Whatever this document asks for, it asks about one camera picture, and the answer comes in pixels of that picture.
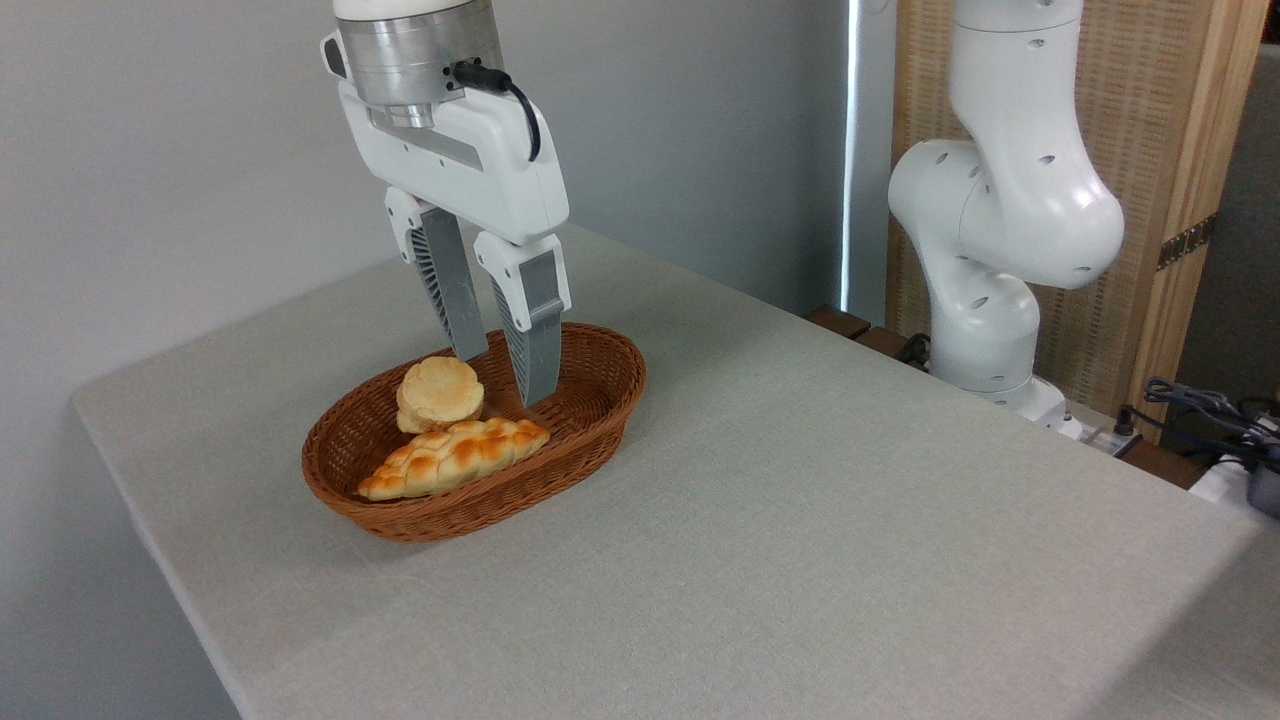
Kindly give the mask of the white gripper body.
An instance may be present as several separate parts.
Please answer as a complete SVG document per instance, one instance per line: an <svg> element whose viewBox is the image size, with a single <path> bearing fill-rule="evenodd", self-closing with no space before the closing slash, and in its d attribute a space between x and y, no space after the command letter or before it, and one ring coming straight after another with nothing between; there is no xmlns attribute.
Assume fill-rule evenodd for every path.
<svg viewBox="0 0 1280 720"><path fill-rule="evenodd" d="M324 50L358 154L376 178L518 246L567 222L550 131L535 105L511 92L508 76L479 56L444 65L436 78L447 97L431 106L433 124L401 127L390 108L358 96L339 33L326 36Z"/></svg>

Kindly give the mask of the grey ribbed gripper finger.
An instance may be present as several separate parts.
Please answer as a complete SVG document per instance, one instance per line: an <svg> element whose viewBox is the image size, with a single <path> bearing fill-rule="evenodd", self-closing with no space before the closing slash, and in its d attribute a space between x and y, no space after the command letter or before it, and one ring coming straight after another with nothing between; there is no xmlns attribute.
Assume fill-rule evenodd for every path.
<svg viewBox="0 0 1280 720"><path fill-rule="evenodd" d="M475 254L492 278L518 392L531 407L559 382L561 315L572 307L561 241L549 234L517 246L481 232Z"/></svg>
<svg viewBox="0 0 1280 720"><path fill-rule="evenodd" d="M448 336L467 361L489 350L474 279L454 214L390 187L385 208L403 260L413 265Z"/></svg>

